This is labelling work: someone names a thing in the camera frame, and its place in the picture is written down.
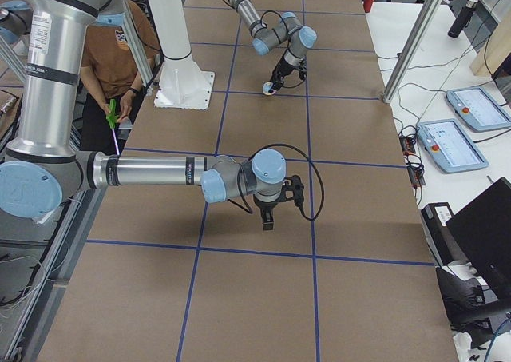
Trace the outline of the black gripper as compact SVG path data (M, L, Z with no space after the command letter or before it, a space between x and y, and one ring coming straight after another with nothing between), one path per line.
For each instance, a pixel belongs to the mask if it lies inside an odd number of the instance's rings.
M273 209L278 205L278 202L256 201L255 204L260 210L263 230L273 230L274 229Z
M285 77L290 75L295 66L290 64L285 58L281 58L271 75L270 94L277 93L284 85Z

